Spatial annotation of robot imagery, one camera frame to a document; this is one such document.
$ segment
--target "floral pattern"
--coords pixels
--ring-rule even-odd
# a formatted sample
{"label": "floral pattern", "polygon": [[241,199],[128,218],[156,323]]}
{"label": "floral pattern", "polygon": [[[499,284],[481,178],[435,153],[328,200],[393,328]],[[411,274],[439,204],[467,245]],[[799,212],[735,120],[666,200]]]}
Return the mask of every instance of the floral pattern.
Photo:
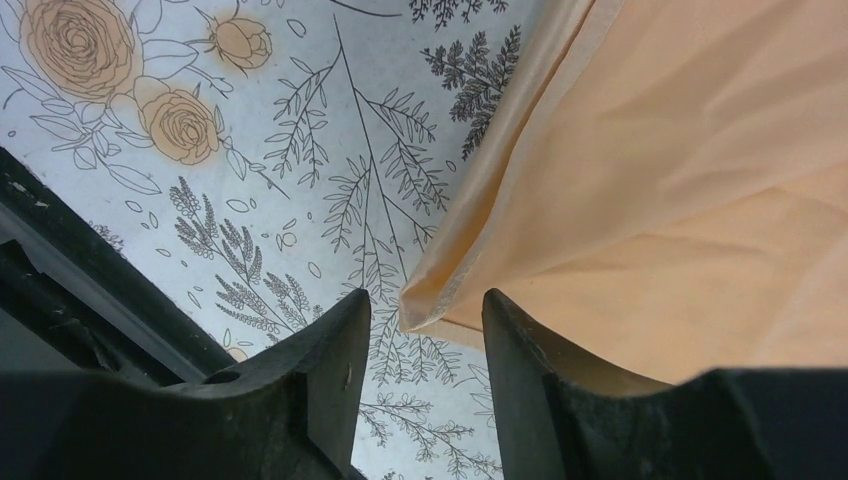
{"label": "floral pattern", "polygon": [[353,463],[501,478],[485,359],[398,294],[540,4],[2,0],[0,143],[238,361],[366,288]]}

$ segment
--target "orange cloth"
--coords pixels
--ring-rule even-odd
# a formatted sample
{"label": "orange cloth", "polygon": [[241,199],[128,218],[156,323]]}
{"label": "orange cloth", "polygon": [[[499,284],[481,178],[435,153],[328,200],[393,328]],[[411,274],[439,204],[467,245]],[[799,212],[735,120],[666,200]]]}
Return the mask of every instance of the orange cloth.
{"label": "orange cloth", "polygon": [[848,364],[848,5],[553,2],[401,326],[482,348],[492,287],[665,382]]}

